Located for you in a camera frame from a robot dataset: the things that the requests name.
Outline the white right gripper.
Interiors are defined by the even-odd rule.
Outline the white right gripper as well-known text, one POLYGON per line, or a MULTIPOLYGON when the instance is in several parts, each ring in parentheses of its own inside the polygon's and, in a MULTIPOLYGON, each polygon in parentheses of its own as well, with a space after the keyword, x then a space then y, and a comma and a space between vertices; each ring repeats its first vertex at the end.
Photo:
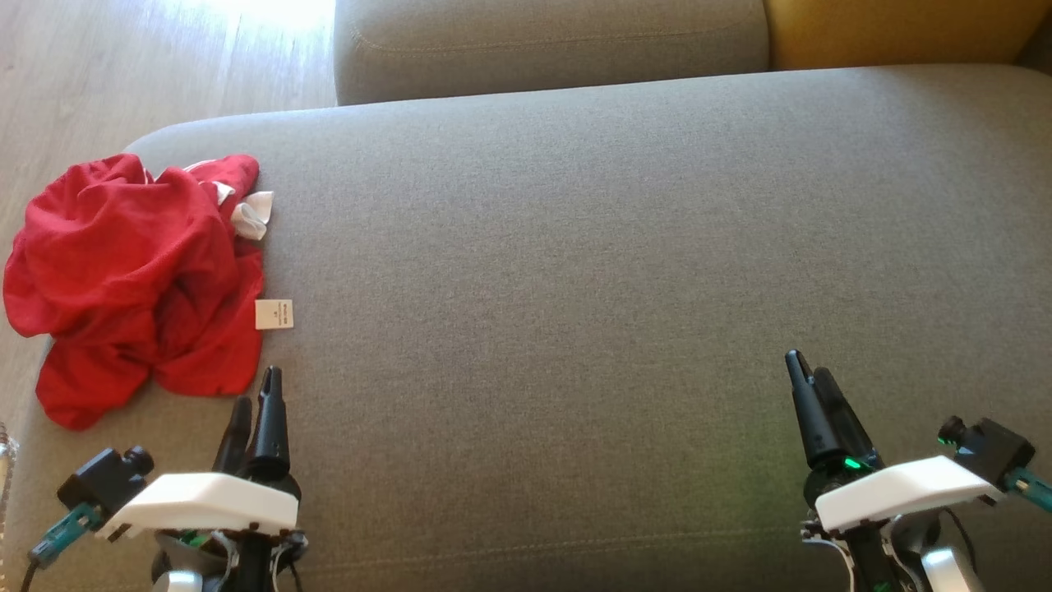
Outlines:
POLYGON ((884 469, 878 449, 863 427, 856 411, 827 368, 813 372, 798 349, 785 355, 805 463, 818 469, 842 449, 864 471, 863 479, 820 494, 815 512, 829 534, 842 534, 864 523, 890 520, 958 503, 1006 494, 987 479, 946 456, 902 462, 884 469))

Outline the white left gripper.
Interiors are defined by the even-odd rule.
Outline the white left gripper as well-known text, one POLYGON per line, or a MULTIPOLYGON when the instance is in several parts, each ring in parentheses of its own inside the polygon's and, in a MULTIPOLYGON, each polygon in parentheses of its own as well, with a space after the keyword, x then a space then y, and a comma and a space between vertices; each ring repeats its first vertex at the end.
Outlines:
POLYGON ((251 399, 234 400, 213 471, 158 477, 103 522, 95 537, 117 542, 150 534, 157 562, 227 562, 249 534, 262 536, 281 562, 306 554, 281 368, 264 372, 255 433, 251 399), (245 455, 246 479, 234 476, 245 455))

